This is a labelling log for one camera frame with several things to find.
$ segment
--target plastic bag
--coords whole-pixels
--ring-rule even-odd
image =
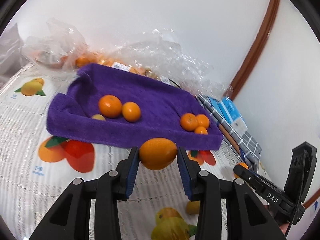
[[[230,96],[229,83],[222,83],[213,66],[186,55],[180,44],[175,42],[172,30],[143,33],[127,42],[106,58],[132,67],[131,72],[154,79],[169,78],[193,95],[207,95],[217,100]]]
[[[33,64],[53,70],[70,71],[76,59],[88,49],[84,37],[72,25],[51,18],[47,22],[51,36],[28,37],[22,54]]]
[[[20,54],[22,45],[23,41],[19,36],[17,24],[2,33],[0,37],[0,88],[25,65],[26,60]]]

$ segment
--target white label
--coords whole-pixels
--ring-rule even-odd
[[[118,63],[118,62],[114,62],[111,66],[112,68],[116,68],[116,69],[120,69],[120,70],[124,70],[124,71],[127,71],[129,72],[131,67],[128,67],[126,65],[123,65],[121,63]]]
[[[161,77],[160,77],[160,80],[161,80],[162,83],[165,83],[165,84],[171,86],[171,83],[170,83],[170,81],[169,81],[168,78],[166,78],[166,77],[164,77],[164,76],[161,76]]]

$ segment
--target purple fabric box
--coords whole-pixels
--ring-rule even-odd
[[[208,135],[187,132],[180,126],[185,113],[205,114],[188,92],[137,74],[98,64],[78,70],[67,94],[56,95],[49,107],[48,132],[69,139],[130,148],[151,138],[168,138],[189,150],[217,150],[222,133],[212,119]],[[90,117],[99,114],[98,101],[104,95],[118,97],[122,104],[137,103],[141,118],[136,123],[122,116],[106,121]]]

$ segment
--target brown wooden trim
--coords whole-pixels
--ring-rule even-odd
[[[252,44],[246,58],[244,59],[242,66],[231,82],[231,86],[233,88],[233,93],[230,97],[231,100],[236,98],[244,83],[247,81],[267,43],[269,33],[276,19],[279,3],[280,0],[270,0],[269,2],[267,12],[264,16],[257,37]]]
[[[318,190],[316,191],[316,193],[314,193],[314,194],[312,195],[312,197],[309,198],[309,199],[303,204],[304,208],[307,209],[308,207],[310,207],[319,197],[320,197],[320,189],[318,189]]]

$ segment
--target black robotic claw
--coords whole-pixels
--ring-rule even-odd
[[[63,191],[29,240],[88,240],[91,199],[96,199],[95,240],[120,240],[117,200],[126,201],[133,190],[139,151],[99,179],[77,178]],[[183,148],[177,160],[186,195],[201,200],[196,240],[221,239],[221,199],[225,198],[228,240],[285,240],[277,223],[242,179],[218,179],[189,160]]]

